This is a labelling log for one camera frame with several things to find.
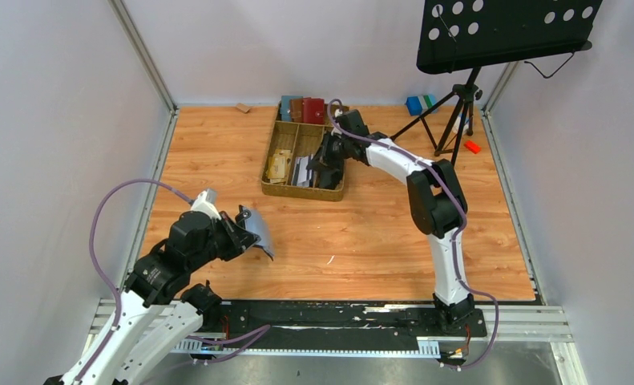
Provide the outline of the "black card holder with sleeves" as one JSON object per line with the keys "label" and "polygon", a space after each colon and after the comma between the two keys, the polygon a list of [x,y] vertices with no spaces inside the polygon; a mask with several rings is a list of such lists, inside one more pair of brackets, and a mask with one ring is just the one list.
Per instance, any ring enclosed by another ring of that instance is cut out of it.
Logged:
{"label": "black card holder with sleeves", "polygon": [[257,209],[252,209],[244,205],[239,205],[239,213],[236,215],[236,223],[244,230],[255,234],[259,240],[253,245],[262,249],[263,252],[273,261],[275,250],[271,238],[269,225],[261,216]]}

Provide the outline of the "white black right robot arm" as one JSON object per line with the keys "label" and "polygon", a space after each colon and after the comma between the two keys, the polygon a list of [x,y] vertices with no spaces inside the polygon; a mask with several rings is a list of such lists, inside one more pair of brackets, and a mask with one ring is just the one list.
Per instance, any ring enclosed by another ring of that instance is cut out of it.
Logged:
{"label": "white black right robot arm", "polygon": [[444,330],[463,326],[474,311],[474,295],[464,278],[462,255],[467,205],[453,164],[416,156],[380,132],[370,133],[357,110],[338,108],[329,111],[328,117],[333,128],[324,134],[307,167],[317,174],[317,186],[336,188],[347,159],[380,169],[403,183],[412,220],[430,244],[439,324]]}

